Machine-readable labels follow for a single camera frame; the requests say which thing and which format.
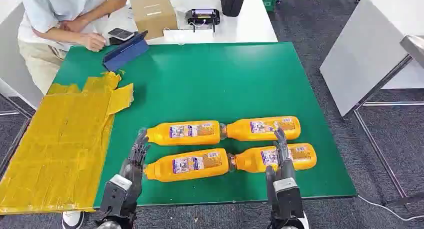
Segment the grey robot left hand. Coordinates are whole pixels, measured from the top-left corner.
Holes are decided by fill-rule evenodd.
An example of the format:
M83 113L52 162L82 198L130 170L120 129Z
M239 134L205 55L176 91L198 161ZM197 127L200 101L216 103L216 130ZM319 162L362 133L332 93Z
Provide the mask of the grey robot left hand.
M132 182L129 191L126 193L126 204L137 205L137 200L142 193L143 168L150 146L147 129L141 128L119 171L121 176Z

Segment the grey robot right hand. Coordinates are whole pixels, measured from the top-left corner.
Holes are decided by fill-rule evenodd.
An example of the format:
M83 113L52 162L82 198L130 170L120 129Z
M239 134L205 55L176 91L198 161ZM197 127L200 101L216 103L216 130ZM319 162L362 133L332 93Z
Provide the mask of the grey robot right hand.
M268 165L265 169L267 198L270 204L276 204L279 199L288 197L296 188L293 160L289 157L289 147L284 130L279 127L274 132L277 142L277 169Z

